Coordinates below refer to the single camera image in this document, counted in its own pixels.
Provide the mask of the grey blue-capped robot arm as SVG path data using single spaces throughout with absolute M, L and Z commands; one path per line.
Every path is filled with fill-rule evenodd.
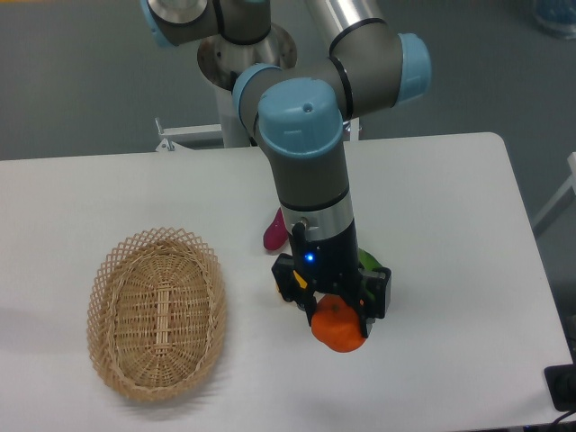
M 335 295 L 367 337 L 389 306 L 392 273 L 361 262 L 343 126 L 428 90 L 431 60 L 424 41 L 393 31 L 374 1 L 309 1 L 328 56 L 299 67 L 267 1 L 140 6 L 157 43 L 200 42 L 204 76 L 229 91 L 240 137 L 269 161 L 291 246 L 272 268 L 283 299 L 315 320 L 317 295 Z

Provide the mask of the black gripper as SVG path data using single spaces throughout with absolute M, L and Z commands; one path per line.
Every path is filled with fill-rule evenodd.
M 392 271 L 386 274 L 383 304 L 361 298 L 361 266 L 356 241 L 356 225 L 351 223 L 332 238 L 308 239 L 309 228 L 300 220 L 289 234 L 291 254 L 281 254 L 272 266 L 272 274 L 286 302 L 295 302 L 306 314 L 308 325 L 317 310 L 316 293 L 334 294 L 352 307 L 359 320 L 360 333 L 369 338 L 375 319 L 382 319 L 391 299 Z

